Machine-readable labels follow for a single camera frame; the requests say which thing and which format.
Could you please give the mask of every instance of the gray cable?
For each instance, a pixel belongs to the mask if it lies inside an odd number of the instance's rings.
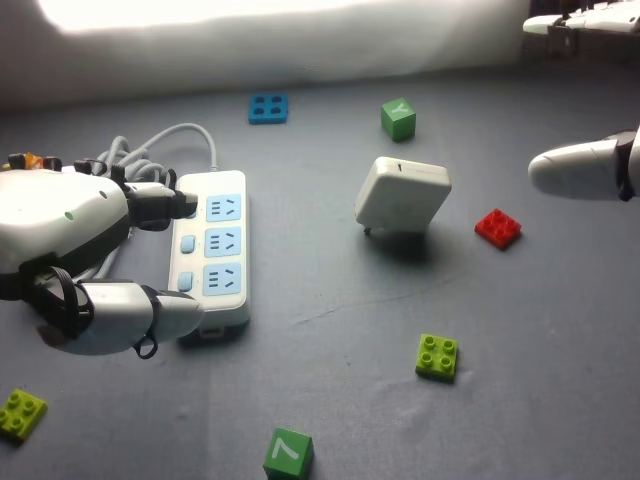
[[[125,167],[124,176],[127,182],[154,182],[160,178],[160,174],[164,171],[164,167],[159,163],[153,163],[149,160],[149,149],[156,143],[164,140],[165,138],[173,135],[174,133],[183,132],[185,130],[193,130],[201,134],[207,145],[209,146],[209,152],[211,153],[211,166],[209,168],[212,172],[218,171],[218,161],[216,158],[216,146],[213,143],[213,139],[209,132],[207,132],[200,125],[195,123],[181,123],[174,125],[173,127],[163,130],[153,138],[150,138],[145,143],[140,145],[137,149],[129,151],[129,142],[125,137],[116,137],[111,142],[111,148],[106,152],[102,152],[98,156],[98,160],[104,162],[107,166],[107,171],[104,174],[106,177],[111,176],[111,168],[114,165],[120,165]],[[98,163],[94,165],[94,173],[99,171],[101,165]],[[129,238],[133,235],[133,229],[129,232]],[[111,252],[103,261],[102,264],[96,265],[89,270],[78,275],[74,280],[90,280],[92,278],[105,278],[113,262],[118,255],[120,247]]]

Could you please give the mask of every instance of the white wall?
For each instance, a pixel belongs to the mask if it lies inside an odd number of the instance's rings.
[[[36,0],[0,0],[0,108],[502,64],[517,58],[528,9],[529,0],[379,0],[63,35]]]

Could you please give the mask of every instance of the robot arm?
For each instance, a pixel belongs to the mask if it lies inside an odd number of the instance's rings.
[[[131,227],[160,231],[197,208],[197,197],[170,183],[125,183],[47,169],[0,173],[0,298],[24,300],[46,320],[48,345],[79,355],[134,348],[187,335],[202,318],[188,295],[128,281],[74,282],[116,249]]]
[[[549,150],[529,164],[544,193],[581,200],[629,201],[640,189],[640,130]]]

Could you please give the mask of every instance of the green lego brick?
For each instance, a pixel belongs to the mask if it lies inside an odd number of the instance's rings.
[[[312,460],[311,437],[276,428],[263,467],[270,480],[305,480]]]
[[[420,337],[416,373],[424,377],[453,381],[456,375],[458,342],[452,338],[424,334]]]
[[[12,440],[24,442],[47,411],[47,403],[15,389],[0,409],[0,432]]]
[[[413,137],[416,133],[416,112],[404,98],[382,105],[382,128],[394,142]]]

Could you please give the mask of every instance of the gray tabletop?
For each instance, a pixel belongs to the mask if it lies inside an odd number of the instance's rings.
[[[71,161],[116,135],[210,130],[252,202],[253,316],[233,342],[90,358],[44,346],[24,304],[0,304],[0,396],[49,412],[0,478],[261,479],[273,428],[310,433],[313,480],[637,479],[637,200],[577,202],[527,181],[536,154],[638,125],[625,72],[458,72],[289,89],[289,122],[249,126],[248,94],[6,114],[0,152]],[[404,96],[416,137],[380,128]],[[422,240],[366,238],[353,203],[378,156],[443,165],[453,190]],[[195,134],[152,157],[204,171]],[[491,209],[522,224],[500,252],[473,232]],[[138,232],[113,276],[166,287],[171,232]],[[457,381],[414,372],[420,334],[460,343]]]

